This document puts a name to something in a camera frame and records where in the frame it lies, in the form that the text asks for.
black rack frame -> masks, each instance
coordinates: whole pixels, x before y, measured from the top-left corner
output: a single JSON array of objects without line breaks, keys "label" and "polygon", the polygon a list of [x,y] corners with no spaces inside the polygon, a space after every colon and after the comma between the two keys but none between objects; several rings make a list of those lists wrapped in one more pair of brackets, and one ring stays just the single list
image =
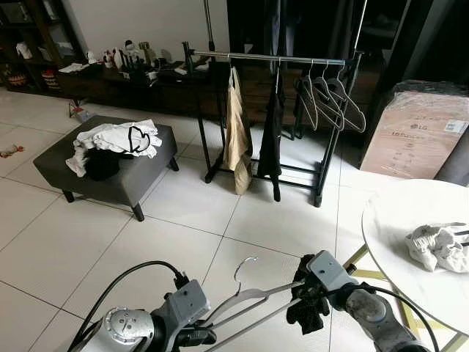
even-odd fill
[{"label": "black rack frame", "polygon": [[[211,56],[214,61],[215,61],[215,57],[226,57],[228,59],[236,58],[236,59],[255,59],[255,60],[266,60],[266,61],[280,60],[280,61],[285,61],[285,62],[298,62],[298,63],[307,62],[309,64],[313,62],[314,64],[323,64],[323,65],[346,65],[350,67],[350,73],[351,73],[349,78],[347,79],[347,84],[346,84],[346,92],[348,95],[350,95],[350,93],[352,92],[352,88],[355,84],[355,80],[358,74],[358,67],[360,65],[360,60],[361,60],[361,55],[362,55],[361,52],[354,51],[353,59],[348,59],[348,60],[309,59],[309,58],[297,58],[297,57],[289,57],[289,56],[268,56],[268,55],[252,55],[252,54],[239,54],[239,53],[221,53],[217,51],[196,51],[189,47],[188,42],[184,42],[183,46],[184,46],[184,53],[185,53],[185,61],[188,67],[188,74],[191,77],[193,75],[192,55]],[[200,135],[202,138],[202,146],[204,149],[204,157],[205,157],[205,162],[207,164],[207,171],[208,171],[207,174],[205,175],[204,180],[205,180],[205,183],[210,183],[212,182],[212,179],[215,177],[215,174],[218,171],[233,173],[233,171],[228,170],[228,169],[223,169],[221,167],[223,163],[224,148],[226,145],[225,130],[224,130],[224,124],[225,124],[224,115],[221,112],[221,108],[220,108],[221,105],[219,103],[220,102],[219,91],[217,89],[216,94],[217,94],[218,108],[220,110],[219,111],[220,113],[219,124],[220,124],[221,141],[222,141],[223,148],[222,148],[220,155],[216,158],[215,163],[212,165],[210,161],[210,155],[208,152],[207,140],[205,137],[203,118],[200,112],[200,99],[199,99],[196,89],[193,90],[193,93],[196,98],[197,120],[199,123],[199,130],[200,130]],[[343,108],[343,112],[345,112],[347,109],[347,105],[344,105],[342,108]],[[311,198],[312,198],[312,202],[314,206],[320,207],[322,203],[322,191],[324,189],[325,180],[328,174],[330,163],[332,161],[332,156],[334,154],[334,150],[336,149],[339,134],[340,134],[340,130],[338,128],[333,127],[331,134],[330,134],[328,146],[325,149],[324,157],[321,162],[316,163],[313,169],[304,169],[304,168],[300,168],[300,167],[293,166],[293,165],[281,164],[281,167],[285,169],[294,169],[296,171],[307,172],[307,173],[315,175],[316,177],[313,178],[313,183],[311,185],[305,185],[303,183],[295,183],[295,182],[286,181],[286,180],[278,180],[278,182],[289,185],[289,186],[296,186],[296,187],[310,189]],[[253,177],[263,179],[263,180],[270,180],[269,177],[265,177],[265,176],[253,175]]]}]

pile of clothes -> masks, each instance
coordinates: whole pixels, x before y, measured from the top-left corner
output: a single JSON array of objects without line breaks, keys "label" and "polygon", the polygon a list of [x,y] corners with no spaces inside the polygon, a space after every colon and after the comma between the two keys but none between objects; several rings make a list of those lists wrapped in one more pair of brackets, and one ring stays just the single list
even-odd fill
[{"label": "pile of clothes", "polygon": [[426,270],[437,265],[456,273],[469,273],[469,230],[467,224],[453,222],[417,227],[405,237],[410,256]]},{"label": "pile of clothes", "polygon": [[158,130],[152,120],[105,123],[77,135],[75,155],[65,163],[78,177],[88,174],[93,180],[105,180],[119,171],[119,159],[156,155],[161,146]]}]

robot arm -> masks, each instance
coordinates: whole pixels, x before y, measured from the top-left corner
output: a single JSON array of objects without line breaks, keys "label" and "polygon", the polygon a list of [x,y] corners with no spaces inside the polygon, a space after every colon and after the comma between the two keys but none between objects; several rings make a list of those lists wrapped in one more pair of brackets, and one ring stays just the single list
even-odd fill
[{"label": "robot arm", "polygon": [[394,317],[391,305],[383,297],[364,289],[347,290],[357,281],[327,251],[321,251],[307,265],[314,278],[327,293],[345,288],[328,296],[332,307],[345,310],[374,342],[379,352],[429,352],[416,336]]},{"label": "robot arm", "polygon": [[[317,301],[318,292],[321,292],[320,297],[327,296],[334,309],[345,310],[360,324],[377,351],[429,352],[409,329],[396,320],[390,304],[368,290],[357,289],[358,282],[329,252],[321,251],[314,256],[306,264],[306,269],[303,292],[314,294],[301,299]],[[110,310],[89,336],[69,351],[172,352],[178,351],[179,347],[215,343],[213,326],[205,327],[203,321],[198,320],[209,311],[210,305],[196,280],[168,294],[165,299],[164,304],[151,313],[126,308]]]}]

round white table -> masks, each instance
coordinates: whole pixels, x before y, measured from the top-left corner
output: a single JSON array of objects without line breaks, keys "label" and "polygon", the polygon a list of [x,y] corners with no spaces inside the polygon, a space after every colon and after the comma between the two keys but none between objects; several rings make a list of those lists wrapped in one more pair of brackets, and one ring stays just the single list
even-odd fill
[{"label": "round white table", "polygon": [[469,188],[436,180],[405,180],[369,199],[362,231],[386,278],[421,311],[454,330],[457,335],[452,341],[461,345],[469,336],[469,274],[441,268],[428,272],[410,257],[404,243],[404,237],[418,226],[453,221],[469,224]]}]

gray ottoman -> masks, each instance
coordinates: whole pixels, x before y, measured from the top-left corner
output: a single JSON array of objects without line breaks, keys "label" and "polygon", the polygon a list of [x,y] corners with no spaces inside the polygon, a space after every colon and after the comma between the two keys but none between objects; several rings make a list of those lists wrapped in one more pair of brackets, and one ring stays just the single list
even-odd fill
[{"label": "gray ottoman", "polygon": [[174,171],[179,170],[174,160],[177,146],[171,127],[156,125],[158,138],[163,144],[157,148],[158,153],[154,158],[142,156],[129,160],[121,159],[120,171],[107,180],[93,181],[86,175],[77,177],[65,164],[65,160],[75,152],[72,143],[80,132],[91,130],[103,123],[118,125],[130,121],[116,117],[92,117],[38,156],[34,160],[34,165],[51,186],[63,191],[68,202],[73,202],[72,192],[75,192],[104,202],[129,205],[136,218],[143,221],[140,199],[167,166]]}]

